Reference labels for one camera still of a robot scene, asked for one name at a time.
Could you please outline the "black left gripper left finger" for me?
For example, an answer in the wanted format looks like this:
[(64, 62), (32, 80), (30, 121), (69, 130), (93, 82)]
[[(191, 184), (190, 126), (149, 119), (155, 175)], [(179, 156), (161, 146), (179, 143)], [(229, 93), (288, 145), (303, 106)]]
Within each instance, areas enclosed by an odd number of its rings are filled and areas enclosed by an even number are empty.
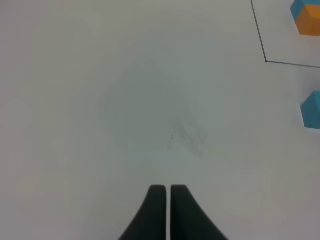
[(164, 185), (151, 185), (144, 201), (121, 235), (121, 240), (165, 240), (167, 191)]

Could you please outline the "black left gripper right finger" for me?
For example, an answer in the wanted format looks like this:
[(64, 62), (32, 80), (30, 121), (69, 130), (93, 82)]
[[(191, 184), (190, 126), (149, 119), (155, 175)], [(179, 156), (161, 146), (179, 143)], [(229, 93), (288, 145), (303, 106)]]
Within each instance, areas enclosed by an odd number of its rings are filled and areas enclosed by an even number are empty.
[(171, 186), (170, 238), (172, 240), (227, 240), (185, 185)]

